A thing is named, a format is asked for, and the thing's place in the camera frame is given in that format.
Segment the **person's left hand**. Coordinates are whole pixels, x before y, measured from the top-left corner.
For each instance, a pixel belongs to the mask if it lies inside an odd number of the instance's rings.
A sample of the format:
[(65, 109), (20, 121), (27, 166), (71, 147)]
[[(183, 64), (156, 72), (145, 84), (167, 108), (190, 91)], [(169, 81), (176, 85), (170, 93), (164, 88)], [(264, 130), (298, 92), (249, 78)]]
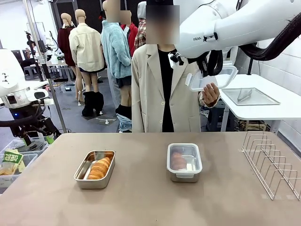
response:
[(207, 84), (202, 91), (204, 103), (208, 108), (212, 108), (220, 99), (220, 92), (214, 83)]

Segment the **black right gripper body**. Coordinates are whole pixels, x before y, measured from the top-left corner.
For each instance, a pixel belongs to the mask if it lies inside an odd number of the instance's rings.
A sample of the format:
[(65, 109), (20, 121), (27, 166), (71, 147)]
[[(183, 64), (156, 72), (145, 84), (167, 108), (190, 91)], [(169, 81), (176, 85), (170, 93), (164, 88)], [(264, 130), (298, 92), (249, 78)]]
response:
[(203, 77), (206, 77), (208, 75), (207, 54), (202, 54), (197, 58), (197, 65), (199, 70), (202, 72)]

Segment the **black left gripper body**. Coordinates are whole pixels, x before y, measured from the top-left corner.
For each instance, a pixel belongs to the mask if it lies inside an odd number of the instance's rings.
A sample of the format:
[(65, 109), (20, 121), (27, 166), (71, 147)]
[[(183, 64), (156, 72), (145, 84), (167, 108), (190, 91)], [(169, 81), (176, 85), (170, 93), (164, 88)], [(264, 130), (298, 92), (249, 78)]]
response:
[(9, 111), (15, 121), (23, 120), (23, 124), (10, 128), (13, 136), (25, 136), (33, 132), (39, 132), (44, 136), (51, 134), (51, 120), (43, 116), (45, 109), (42, 109), (38, 102), (19, 108), (10, 108)]

